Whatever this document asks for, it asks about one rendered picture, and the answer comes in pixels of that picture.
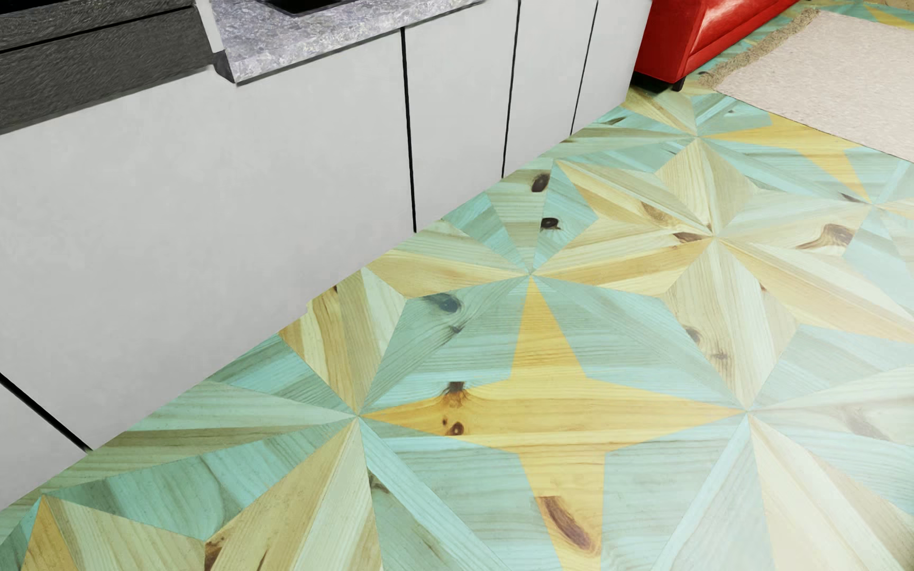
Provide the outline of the grey granite countertop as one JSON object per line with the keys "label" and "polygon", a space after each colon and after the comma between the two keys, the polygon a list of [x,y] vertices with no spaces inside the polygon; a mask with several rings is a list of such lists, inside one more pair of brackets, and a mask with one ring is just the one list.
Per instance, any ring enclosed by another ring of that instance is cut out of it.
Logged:
{"label": "grey granite countertop", "polygon": [[221,49],[214,69],[245,85],[486,0],[204,0]]}

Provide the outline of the beige fringed rug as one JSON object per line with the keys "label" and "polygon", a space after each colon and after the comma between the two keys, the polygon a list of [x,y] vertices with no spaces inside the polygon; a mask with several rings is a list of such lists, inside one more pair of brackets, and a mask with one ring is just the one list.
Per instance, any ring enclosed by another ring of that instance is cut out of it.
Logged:
{"label": "beige fringed rug", "polygon": [[806,8],[700,76],[772,114],[914,163],[914,11]]}

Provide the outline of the dark grey built-in appliance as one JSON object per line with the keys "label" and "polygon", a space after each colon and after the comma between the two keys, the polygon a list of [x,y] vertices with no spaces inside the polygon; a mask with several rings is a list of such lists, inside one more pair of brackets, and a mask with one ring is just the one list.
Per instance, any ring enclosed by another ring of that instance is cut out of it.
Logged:
{"label": "dark grey built-in appliance", "polygon": [[0,134],[213,59],[194,0],[0,0]]}

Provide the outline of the red sofa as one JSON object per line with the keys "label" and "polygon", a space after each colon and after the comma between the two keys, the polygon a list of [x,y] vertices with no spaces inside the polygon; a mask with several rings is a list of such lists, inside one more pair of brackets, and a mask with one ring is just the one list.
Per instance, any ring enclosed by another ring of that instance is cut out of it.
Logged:
{"label": "red sofa", "polygon": [[697,68],[797,0],[652,0],[634,72],[679,91]]}

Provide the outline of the white kitchen counter cabinet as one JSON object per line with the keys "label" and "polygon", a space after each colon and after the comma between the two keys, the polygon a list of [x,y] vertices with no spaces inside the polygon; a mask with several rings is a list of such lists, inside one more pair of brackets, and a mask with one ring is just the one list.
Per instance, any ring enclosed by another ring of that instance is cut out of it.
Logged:
{"label": "white kitchen counter cabinet", "polygon": [[0,511],[623,100],[652,0],[485,0],[0,131]]}

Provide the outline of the black cooktop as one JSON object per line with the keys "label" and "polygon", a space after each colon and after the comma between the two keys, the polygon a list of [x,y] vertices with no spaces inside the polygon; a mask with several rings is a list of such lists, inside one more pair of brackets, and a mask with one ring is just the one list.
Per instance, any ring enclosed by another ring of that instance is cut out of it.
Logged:
{"label": "black cooktop", "polygon": [[354,0],[257,0],[291,17],[346,5]]}

